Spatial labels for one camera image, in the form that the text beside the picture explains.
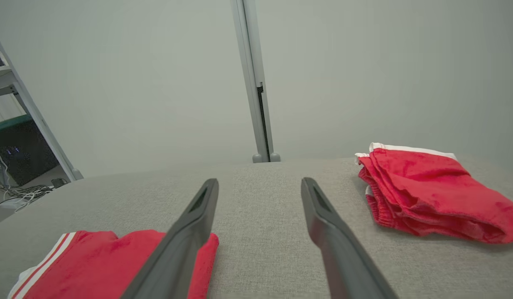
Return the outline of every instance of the white stripe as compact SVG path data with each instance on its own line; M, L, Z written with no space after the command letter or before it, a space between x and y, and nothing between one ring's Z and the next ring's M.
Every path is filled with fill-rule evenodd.
M374 197L373 190L371 189L371 186L367 185L367 188L365 189L365 195L371 195Z
M47 259L49 259L49 257L53 254L53 252L57 249L57 246L59 246L59 244L62 242L62 239L66 236L66 233L63 233L61 235L61 237L59 238L59 240L57 241L57 243L55 243L55 245L53 246L53 248L49 251L49 253L46 255L46 257L44 257L44 259L36 266L34 267L31 267L25 271L23 271L19 276L18 276L18 282L15 284L15 286L13 286L12 290L9 292L9 295L7 296L7 298L11 298L17 291L18 291L18 288L20 286L22 286L22 284L25 282L25 280L27 280L27 278L31 275L31 273L33 273L33 271L35 271L38 267L40 267L40 265L42 265Z
M361 157L369 157L369 154L355 153L354 154L354 164L359 165L359 158L361 158Z
M405 151L405 152L415 152L415 153L425 153L430 155L437 155L437 156L443 156L448 157L451 159L456 159L456 155L452 153L442 153L438 151L434 151L433 149L427 149L427 148L419 148L419 147L409 147L409 146L399 146L399 145L385 145L378 142L372 142L369 146L369 152L374 151L375 148L383 148L385 150L393 150L393 151Z
M36 272L35 275L33 275L33 277L28 281L27 284L25 284L24 288L22 289L22 291L20 291L17 295L17 298L23 298L25 296L25 294L27 294L27 292L29 291L29 289L37 282L37 280L42 276L42 274L44 274L44 272L46 272L46 270L53 264L53 262L55 262L55 260L57 258L59 258L59 256L64 252L64 250L66 250L66 248L68 247L68 245L70 244L70 242L72 242L72 239L74 238L74 236L76 235L76 233L70 233L68 235L68 237L66 237L66 239L64 240L63 244L61 245L61 247L59 248L59 250L53 255L53 257L51 257L51 259L44 265L44 267L41 267L40 270L38 270ZM42 264L44 264L44 262L51 256L51 254L55 251L55 249L57 248L57 246L59 246L59 244L61 243L62 241L62 238L66 236L66 234L64 234L60 239L59 241L57 242L57 244L55 244L55 246L53 246L53 249L51 252L49 252L48 255L46 255L46 258L41 262L39 263L36 267L33 268L32 272L34 270L36 270L38 267L40 267Z

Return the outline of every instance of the floor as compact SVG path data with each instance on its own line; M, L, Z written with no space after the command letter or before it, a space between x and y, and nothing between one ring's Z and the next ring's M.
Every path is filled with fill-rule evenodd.
M61 165L51 169L49 172L42 174L41 176L35 178L34 180L28 182L22 187L31 187L36 185L52 185L52 180L56 178L63 178L68 180L68 176L62 169ZM0 202L3 201L3 192L0 192ZM11 216L15 212L12 208L1 208L0 207L0 222L2 222L5 218Z

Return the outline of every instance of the gray fabric surface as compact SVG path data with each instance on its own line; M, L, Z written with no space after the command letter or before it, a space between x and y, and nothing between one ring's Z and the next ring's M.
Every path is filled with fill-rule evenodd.
M459 157L513 200L513 174ZM353 159L224 165L84 179L0 223L0 297L62 233L167 231L207 178L220 182L212 231L220 239L211 298L327 298L319 249L304 222L300 180L310 176L402 298L513 298L513 244L424 238L375 225Z

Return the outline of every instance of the folded red shorts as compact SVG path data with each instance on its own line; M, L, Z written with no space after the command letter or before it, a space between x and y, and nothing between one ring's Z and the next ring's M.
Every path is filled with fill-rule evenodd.
M513 242L513 202L477 182L450 153L372 143L356 154L379 225L485 243Z
M141 230L65 233L35 267L23 271L8 298L120 298L165 233ZM199 250L188 298L206 298L218 237Z

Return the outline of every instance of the white cable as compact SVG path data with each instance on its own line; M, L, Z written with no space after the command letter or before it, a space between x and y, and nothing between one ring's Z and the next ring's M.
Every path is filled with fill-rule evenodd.
M25 206L29 206L29 204L32 202L32 200L34 199L34 195L35 195L33 192L25 194L20 201L23 201L23 199L25 199L25 197L28 195L31 195L31 199L29 199L26 203L22 204L22 206L19 206L15 210L15 213L18 212L19 210L22 210Z
M9 175L7 174L7 164L5 164L5 162L3 161L2 159L2 156L0 156L0 161L2 162L2 165L5 167L5 172L3 172L3 175L5 176L4 177L4 182L5 182L5 185L7 186L7 191L5 191L3 193L3 201L5 201L5 195L9 192L9 189L11 189L11 185L9 185Z

